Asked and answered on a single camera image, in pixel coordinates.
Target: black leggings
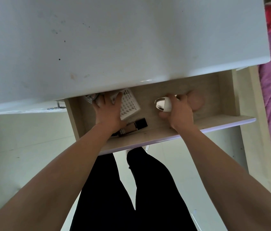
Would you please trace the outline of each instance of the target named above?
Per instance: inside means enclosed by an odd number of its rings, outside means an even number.
[[[98,156],[82,188],[71,231],[197,230],[168,169],[142,147],[128,152],[137,186],[136,210],[113,154]]]

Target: person's right arm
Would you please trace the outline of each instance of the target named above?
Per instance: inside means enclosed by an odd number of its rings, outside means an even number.
[[[187,96],[168,95],[172,112],[160,112],[186,143],[207,193],[228,230],[271,230],[271,193],[194,124]]]

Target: floor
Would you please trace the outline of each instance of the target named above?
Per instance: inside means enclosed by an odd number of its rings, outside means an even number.
[[[247,168],[239,127],[210,132],[207,136]],[[0,115],[0,207],[74,141],[67,113]],[[148,153],[171,172],[198,230],[226,230],[181,139],[151,145]],[[121,181],[135,204],[136,186],[126,152],[116,152],[114,156]],[[76,202],[63,231],[69,230]]]

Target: hand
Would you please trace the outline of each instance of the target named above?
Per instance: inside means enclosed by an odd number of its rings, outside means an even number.
[[[170,113],[159,112],[162,119],[168,119],[172,128],[177,132],[189,128],[195,128],[193,124],[193,112],[188,104],[188,97],[185,94],[177,95],[167,94],[172,103],[172,111]]]
[[[126,122],[120,119],[120,106],[122,104],[122,93],[118,93],[114,104],[110,99],[109,93],[98,97],[98,104],[93,101],[93,107],[96,112],[96,124],[102,124],[108,128],[111,133],[115,133],[126,127]]]

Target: drawer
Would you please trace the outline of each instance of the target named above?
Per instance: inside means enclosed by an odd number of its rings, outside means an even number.
[[[240,115],[236,70],[135,86],[130,89],[141,111],[127,119],[127,122],[145,118],[148,127],[123,137],[111,137],[100,154],[179,138],[178,133],[169,127],[168,122],[159,118],[159,110],[154,104],[157,98],[164,97],[166,93],[181,94],[197,89],[205,96],[205,105],[194,113],[194,123],[202,132],[229,128],[256,120],[251,116]],[[94,126],[94,109],[83,96],[65,99],[65,104],[78,140]]]

